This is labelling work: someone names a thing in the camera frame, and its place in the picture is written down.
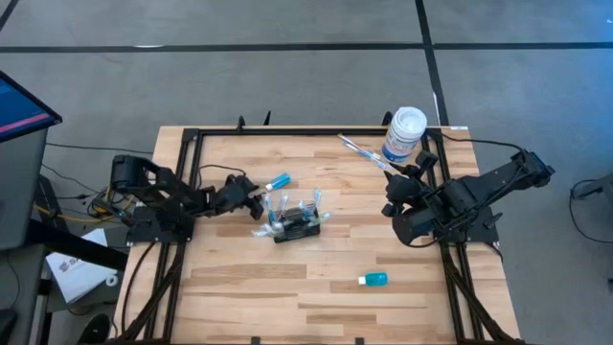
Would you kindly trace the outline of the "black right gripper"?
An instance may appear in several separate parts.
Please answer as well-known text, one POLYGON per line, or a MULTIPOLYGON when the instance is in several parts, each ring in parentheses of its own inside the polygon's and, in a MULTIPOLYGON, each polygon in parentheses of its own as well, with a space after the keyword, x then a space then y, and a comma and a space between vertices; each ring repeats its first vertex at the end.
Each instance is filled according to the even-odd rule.
POLYGON ((388 203, 381 213, 384 216, 400 215, 404 205, 420 206, 420 199, 431 191, 421 177, 438 162, 439 158, 428 150, 422 150, 415 165, 400 166, 390 163, 390 166, 400 174, 387 174, 385 188, 388 203))

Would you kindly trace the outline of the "white-lidded wipes canister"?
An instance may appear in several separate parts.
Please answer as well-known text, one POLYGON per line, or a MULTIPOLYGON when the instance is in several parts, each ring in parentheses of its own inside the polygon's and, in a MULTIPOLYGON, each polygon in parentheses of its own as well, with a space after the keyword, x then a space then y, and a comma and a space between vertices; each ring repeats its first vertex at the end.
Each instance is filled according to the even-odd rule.
POLYGON ((400 107, 388 126, 382 155, 389 161, 401 163, 408 159, 427 128, 427 117, 418 108, 400 107))

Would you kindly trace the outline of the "black wire toothbrush caddy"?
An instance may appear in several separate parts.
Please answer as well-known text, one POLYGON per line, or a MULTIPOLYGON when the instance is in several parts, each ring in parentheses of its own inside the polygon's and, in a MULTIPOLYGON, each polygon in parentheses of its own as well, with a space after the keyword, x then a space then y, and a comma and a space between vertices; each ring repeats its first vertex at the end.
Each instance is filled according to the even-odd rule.
POLYGON ((311 217, 303 215, 299 207, 285 210, 282 214, 275 212, 275 221, 284 225, 284 231, 274 234, 275 243, 296 241, 307 237, 319 236, 321 225, 312 225, 311 221, 319 216, 317 209, 311 209, 311 217))

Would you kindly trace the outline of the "blue-capped small tube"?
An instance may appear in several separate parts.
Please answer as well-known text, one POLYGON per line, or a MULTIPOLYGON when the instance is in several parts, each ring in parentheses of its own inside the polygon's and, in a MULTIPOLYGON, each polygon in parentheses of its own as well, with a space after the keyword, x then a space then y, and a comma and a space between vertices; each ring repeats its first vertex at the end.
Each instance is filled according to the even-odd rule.
POLYGON ((388 275, 385 272, 366 273, 358 278, 358 284, 365 287, 384 287, 388 285, 388 275))

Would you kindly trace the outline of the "small blue toothpaste tube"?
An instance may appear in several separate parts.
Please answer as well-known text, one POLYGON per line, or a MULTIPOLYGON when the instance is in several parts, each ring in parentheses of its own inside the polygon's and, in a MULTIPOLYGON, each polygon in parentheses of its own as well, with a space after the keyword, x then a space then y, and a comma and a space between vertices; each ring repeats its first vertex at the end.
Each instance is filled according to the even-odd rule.
POLYGON ((291 182, 291 177, 287 172, 284 172, 277 177, 273 178, 268 184, 265 185, 267 192, 279 190, 291 182))

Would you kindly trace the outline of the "orange white toothbrush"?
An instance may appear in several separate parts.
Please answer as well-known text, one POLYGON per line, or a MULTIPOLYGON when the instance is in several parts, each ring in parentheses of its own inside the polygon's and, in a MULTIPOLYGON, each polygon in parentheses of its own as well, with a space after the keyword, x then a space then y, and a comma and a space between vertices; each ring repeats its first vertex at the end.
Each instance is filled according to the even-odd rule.
POLYGON ((337 136, 345 143, 345 144, 349 144, 353 147, 356 147, 357 149, 361 149, 363 150, 363 148, 361 146, 359 146, 358 144, 356 144, 353 140, 351 140, 350 138, 344 136, 343 134, 339 133, 337 134, 337 136))

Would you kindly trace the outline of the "black side desk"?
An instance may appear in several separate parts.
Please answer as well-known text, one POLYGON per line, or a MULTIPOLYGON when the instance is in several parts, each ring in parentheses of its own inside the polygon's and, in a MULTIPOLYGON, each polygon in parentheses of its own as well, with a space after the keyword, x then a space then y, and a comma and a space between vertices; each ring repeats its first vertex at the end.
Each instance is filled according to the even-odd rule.
POLYGON ((30 245, 42 245, 51 252, 65 254, 84 262, 122 271, 127 255, 115 249, 84 240, 68 231, 58 216, 31 219, 29 207, 41 201, 58 206, 50 180, 39 175, 24 188, 10 186, 0 191, 0 253, 30 245))

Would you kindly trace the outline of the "white paper booklet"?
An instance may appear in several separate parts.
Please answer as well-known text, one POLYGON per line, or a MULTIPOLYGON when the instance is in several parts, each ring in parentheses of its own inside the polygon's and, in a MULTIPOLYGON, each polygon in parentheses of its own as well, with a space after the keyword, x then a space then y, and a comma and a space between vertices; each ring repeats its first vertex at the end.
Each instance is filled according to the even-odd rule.
POLYGON ((46 262, 67 304, 76 302, 99 285, 106 285, 105 280, 108 276, 118 276, 116 269, 91 264, 60 253, 47 255, 46 262))

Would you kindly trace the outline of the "person's black shoe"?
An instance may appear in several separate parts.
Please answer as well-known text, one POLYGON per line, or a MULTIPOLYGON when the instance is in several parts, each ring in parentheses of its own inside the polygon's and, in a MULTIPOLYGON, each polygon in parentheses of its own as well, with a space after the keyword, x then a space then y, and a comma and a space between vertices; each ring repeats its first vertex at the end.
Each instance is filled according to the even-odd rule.
POLYGON ((106 314, 97 314, 85 326, 81 333, 78 345, 92 345, 104 343, 109 336, 111 322, 106 314))

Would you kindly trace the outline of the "monitor with blue screen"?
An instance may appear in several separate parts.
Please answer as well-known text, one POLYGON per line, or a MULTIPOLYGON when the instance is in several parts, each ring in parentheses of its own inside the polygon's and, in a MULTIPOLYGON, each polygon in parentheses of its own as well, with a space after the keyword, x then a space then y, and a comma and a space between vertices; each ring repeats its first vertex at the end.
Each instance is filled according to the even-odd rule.
POLYGON ((27 239, 47 129, 62 117, 0 71, 0 251, 27 239))

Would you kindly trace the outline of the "black metal table frame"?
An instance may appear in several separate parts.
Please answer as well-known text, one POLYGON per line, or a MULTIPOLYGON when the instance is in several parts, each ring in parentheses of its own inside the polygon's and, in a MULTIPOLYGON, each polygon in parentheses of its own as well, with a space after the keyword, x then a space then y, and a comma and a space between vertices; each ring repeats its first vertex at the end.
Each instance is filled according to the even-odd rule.
POLYGON ((153 159, 191 184, 220 186, 232 168, 264 184, 288 173, 289 202, 323 193, 319 236, 256 238, 244 210, 199 219, 183 245, 134 246, 112 345, 511 344, 519 331, 499 257, 465 248, 401 244, 381 214, 386 180, 347 149, 367 149, 384 126, 163 126, 153 159), (358 278, 385 272, 388 285, 358 278))

